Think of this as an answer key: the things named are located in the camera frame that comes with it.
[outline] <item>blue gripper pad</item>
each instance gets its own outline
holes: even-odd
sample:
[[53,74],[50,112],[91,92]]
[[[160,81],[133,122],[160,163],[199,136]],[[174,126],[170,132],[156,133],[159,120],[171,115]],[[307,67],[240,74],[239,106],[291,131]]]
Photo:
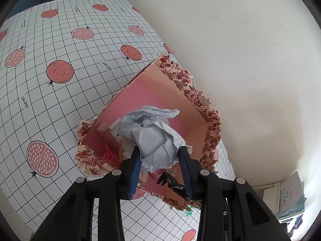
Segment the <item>blue gripper pad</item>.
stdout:
[[134,166],[133,166],[133,170],[132,170],[132,173],[130,175],[129,184],[128,184],[128,197],[130,199],[132,199],[134,194],[136,193],[137,183],[138,183],[138,178],[139,178],[139,172],[140,172],[141,167],[142,167],[142,162],[140,160],[140,154],[136,155],[136,157],[134,157],[134,158],[135,158]]
[[186,194],[191,199],[193,195],[192,177],[187,164],[188,163],[187,159],[191,160],[191,158],[189,157],[188,151],[185,146],[179,148],[178,155],[179,155],[179,166],[182,172],[183,181],[185,185],[185,191],[186,191]]

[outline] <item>crumpled paper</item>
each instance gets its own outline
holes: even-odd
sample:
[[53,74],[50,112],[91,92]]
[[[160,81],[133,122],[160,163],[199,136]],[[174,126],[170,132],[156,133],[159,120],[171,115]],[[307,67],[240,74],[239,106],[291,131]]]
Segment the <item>crumpled paper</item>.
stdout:
[[142,106],[123,117],[118,134],[127,138],[123,143],[124,156],[130,158],[134,146],[140,150],[142,172],[168,169],[178,162],[177,151],[185,140],[168,124],[168,118],[179,114],[177,109]]

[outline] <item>silver rivet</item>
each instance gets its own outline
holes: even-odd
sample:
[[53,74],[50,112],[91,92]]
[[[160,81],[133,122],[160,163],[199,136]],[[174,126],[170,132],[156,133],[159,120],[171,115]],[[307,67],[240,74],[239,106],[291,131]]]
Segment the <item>silver rivet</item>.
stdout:
[[84,180],[85,180],[84,177],[77,177],[75,181],[76,183],[82,183]]
[[210,172],[207,169],[202,169],[201,170],[201,175],[208,176],[209,174],[210,174]]
[[114,176],[119,176],[121,174],[121,170],[119,169],[114,169],[112,172],[111,172]]
[[244,178],[237,178],[236,182],[239,184],[244,184],[245,183],[245,179]]

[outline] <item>grid pattern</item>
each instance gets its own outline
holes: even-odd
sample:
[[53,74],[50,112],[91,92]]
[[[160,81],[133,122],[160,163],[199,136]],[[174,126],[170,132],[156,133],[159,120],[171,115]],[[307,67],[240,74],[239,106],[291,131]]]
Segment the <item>grid pattern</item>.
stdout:
[[[95,10],[94,4],[106,5],[109,10]],[[54,9],[58,9],[56,16],[41,17],[44,11]],[[139,26],[144,35],[132,33],[129,25]],[[94,32],[92,39],[71,36],[74,29],[87,26]],[[166,50],[161,38],[126,0],[52,1],[11,17],[0,28],[3,30],[8,33],[0,42],[0,187],[22,220],[36,231],[76,177],[84,176],[74,161],[74,129],[79,121],[91,120],[112,95]],[[126,60],[120,51],[125,44],[136,48],[142,59]],[[24,59],[7,68],[6,58],[21,46]],[[46,69],[55,60],[69,62],[74,75],[67,83],[48,86]],[[35,140],[48,144],[59,159],[57,173],[50,178],[31,178],[26,150]],[[222,141],[218,151],[215,167],[219,176],[234,179]],[[126,241],[175,241],[184,231],[198,228],[197,209],[192,216],[185,216],[151,195],[125,201],[121,208]],[[97,240],[97,209],[96,200],[93,240]]]

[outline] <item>white wall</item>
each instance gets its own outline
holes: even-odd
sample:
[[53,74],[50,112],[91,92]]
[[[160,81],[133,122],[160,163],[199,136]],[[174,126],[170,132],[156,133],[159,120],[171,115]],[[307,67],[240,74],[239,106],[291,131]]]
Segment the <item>white wall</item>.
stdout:
[[301,237],[320,211],[321,30],[301,0],[129,0],[222,113],[237,176],[305,181]]

